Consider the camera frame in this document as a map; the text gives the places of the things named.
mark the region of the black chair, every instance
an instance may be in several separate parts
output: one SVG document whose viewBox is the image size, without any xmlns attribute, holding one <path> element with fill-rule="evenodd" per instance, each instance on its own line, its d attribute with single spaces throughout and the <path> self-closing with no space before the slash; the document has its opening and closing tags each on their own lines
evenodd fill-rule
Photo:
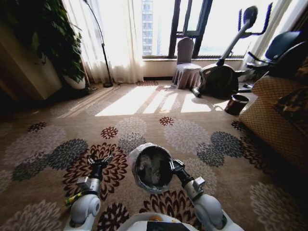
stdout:
<svg viewBox="0 0 308 231">
<path fill-rule="evenodd" d="M 288 31 L 277 35 L 265 53 L 268 60 L 260 60 L 251 52 L 248 54 L 262 64 L 246 63 L 246 67 L 254 70 L 254 74 L 263 75 L 268 72 L 270 76 L 283 77 L 295 73 L 307 55 L 308 43 L 305 42 L 300 31 Z M 250 92 L 248 89 L 239 89 L 239 92 Z"/>
</svg>

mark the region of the small bin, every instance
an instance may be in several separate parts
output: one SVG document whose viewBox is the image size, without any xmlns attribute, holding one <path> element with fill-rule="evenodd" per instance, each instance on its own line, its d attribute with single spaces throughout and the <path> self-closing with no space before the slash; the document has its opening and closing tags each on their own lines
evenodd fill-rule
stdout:
<svg viewBox="0 0 308 231">
<path fill-rule="evenodd" d="M 225 112 L 234 116 L 239 115 L 248 102 L 249 99 L 243 95 L 232 95 L 225 108 Z"/>
</svg>

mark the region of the floor lamp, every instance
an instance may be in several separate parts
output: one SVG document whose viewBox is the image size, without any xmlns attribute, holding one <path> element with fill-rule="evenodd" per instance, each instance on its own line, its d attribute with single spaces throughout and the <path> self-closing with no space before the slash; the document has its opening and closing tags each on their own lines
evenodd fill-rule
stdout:
<svg viewBox="0 0 308 231">
<path fill-rule="evenodd" d="M 92 8 L 91 8 L 90 5 L 89 5 L 88 1 L 87 1 L 87 0 L 83 0 L 83 1 L 84 1 L 84 2 L 88 5 L 88 7 L 90 8 L 90 10 L 91 10 L 91 12 L 92 12 L 92 14 L 93 14 L 93 16 L 94 16 L 94 18 L 95 18 L 95 21 L 96 21 L 96 24 L 97 24 L 97 26 L 98 26 L 98 29 L 100 30 L 100 34 L 101 34 L 101 38 L 102 38 L 102 48 L 103 48 L 104 58 L 105 58 L 105 62 L 106 62 L 106 66 L 107 66 L 107 71 L 108 71 L 108 76 L 109 76 L 109 83 L 104 83 L 103 86 L 104 86 L 104 88 L 110 88 L 110 87 L 113 86 L 113 83 L 112 83 L 112 80 L 111 80 L 109 65 L 108 65 L 108 61 L 107 61 L 107 57 L 106 57 L 105 44 L 104 44 L 104 38 L 103 38 L 102 30 L 101 30 L 101 27 L 100 27 L 100 25 L 99 25 L 99 23 L 98 23 L 98 21 L 97 21 L 97 19 L 96 19 L 96 17 L 95 17 L 95 14 L 94 14 Z"/>
</svg>

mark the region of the sofa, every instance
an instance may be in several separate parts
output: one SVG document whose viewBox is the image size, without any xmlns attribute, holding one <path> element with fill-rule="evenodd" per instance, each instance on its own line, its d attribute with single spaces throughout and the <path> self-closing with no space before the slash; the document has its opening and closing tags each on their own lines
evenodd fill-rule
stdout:
<svg viewBox="0 0 308 231">
<path fill-rule="evenodd" d="M 305 175 L 308 175 L 307 79 L 308 58 L 292 78 L 263 76 L 252 89 L 257 95 L 256 101 L 239 116 L 241 122 Z M 288 106 L 281 107 L 282 100 L 288 99 L 284 97 L 298 90 L 305 91 L 301 99 L 304 102 L 292 110 L 299 108 L 305 112 L 304 121 L 293 120 L 284 111 Z"/>
</svg>

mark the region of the floral carpet pattern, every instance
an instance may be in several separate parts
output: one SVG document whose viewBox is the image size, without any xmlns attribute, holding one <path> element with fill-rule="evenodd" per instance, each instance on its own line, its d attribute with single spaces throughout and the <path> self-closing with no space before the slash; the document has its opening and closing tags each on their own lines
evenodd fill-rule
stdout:
<svg viewBox="0 0 308 231">
<path fill-rule="evenodd" d="M 192 177 L 203 177 L 205 193 L 244 230 L 308 230 L 307 179 L 225 113 L 226 103 L 197 99 L 171 81 L 144 81 L 99 86 L 91 95 L 1 119 L 0 230 L 63 230 L 69 218 L 64 201 L 80 192 L 78 178 L 89 176 L 88 158 L 110 151 L 114 158 L 103 169 L 94 231 L 115 231 L 143 212 L 204 230 L 176 177 L 161 194 L 135 184 L 127 155 L 146 142 L 168 149 Z M 109 112 L 115 105 L 116 115 Z"/>
</svg>

